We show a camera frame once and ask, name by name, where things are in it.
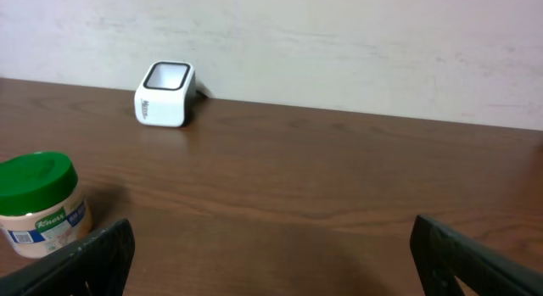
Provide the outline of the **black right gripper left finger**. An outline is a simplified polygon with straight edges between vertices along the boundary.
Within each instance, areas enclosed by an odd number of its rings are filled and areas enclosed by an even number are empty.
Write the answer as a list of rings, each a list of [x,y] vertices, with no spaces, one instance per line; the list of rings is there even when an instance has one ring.
[[[135,253],[127,219],[1,278],[1,296],[122,295]]]

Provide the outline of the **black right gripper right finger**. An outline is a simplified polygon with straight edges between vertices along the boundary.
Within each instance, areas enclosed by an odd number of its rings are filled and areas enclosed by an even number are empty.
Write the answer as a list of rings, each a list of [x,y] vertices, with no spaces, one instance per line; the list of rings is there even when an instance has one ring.
[[[478,295],[542,295],[540,273],[426,215],[415,219],[410,250],[427,296],[462,295],[459,281]]]

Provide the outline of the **green lid seasoning jar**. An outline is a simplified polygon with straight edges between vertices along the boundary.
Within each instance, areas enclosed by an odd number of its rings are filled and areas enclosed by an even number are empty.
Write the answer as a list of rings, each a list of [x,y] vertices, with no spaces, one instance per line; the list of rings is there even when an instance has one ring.
[[[14,251],[39,259],[92,230],[92,214],[66,154],[37,152],[1,163],[1,232]]]

